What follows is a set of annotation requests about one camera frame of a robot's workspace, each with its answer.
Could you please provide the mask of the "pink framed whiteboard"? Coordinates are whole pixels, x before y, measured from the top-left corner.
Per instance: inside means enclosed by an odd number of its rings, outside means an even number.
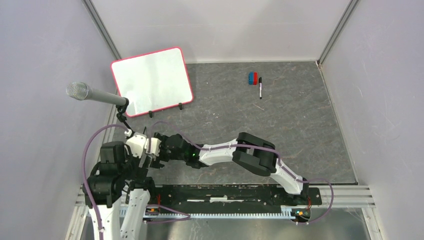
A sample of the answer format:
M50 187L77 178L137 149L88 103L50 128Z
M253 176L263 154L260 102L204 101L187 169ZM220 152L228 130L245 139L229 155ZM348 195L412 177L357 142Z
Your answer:
M129 100L130 118L191 103L189 73L180 47L116 60L110 69L120 96Z

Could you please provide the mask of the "white whiteboard marker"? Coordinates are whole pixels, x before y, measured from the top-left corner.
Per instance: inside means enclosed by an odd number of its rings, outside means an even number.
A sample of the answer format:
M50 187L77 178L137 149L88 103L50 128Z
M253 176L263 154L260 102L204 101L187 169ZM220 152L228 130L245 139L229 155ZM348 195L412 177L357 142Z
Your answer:
M263 99L263 80L262 77L258 78L258 85L259 85L259 99Z

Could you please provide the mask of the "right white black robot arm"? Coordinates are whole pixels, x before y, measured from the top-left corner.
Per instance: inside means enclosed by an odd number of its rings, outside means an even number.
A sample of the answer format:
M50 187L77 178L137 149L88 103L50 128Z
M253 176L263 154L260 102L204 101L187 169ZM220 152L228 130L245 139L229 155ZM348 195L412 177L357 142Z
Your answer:
M282 162L275 145L247 132L213 145L192 143L181 134L166 136L156 132L154 138L160 140L160 144L159 155L150 164L152 168L160 169L170 160L183 161L194 169L234 162L254 175L271 177L295 204L302 204L309 198L307 180Z

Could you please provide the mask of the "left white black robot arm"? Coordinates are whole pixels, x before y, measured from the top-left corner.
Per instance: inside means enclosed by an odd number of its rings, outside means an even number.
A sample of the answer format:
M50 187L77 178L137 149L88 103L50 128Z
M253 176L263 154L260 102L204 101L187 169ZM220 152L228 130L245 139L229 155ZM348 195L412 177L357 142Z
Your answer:
M160 144L157 138L135 134L126 142L101 146L100 161L83 186L94 239L140 239L147 205L160 203L154 180L147 176Z

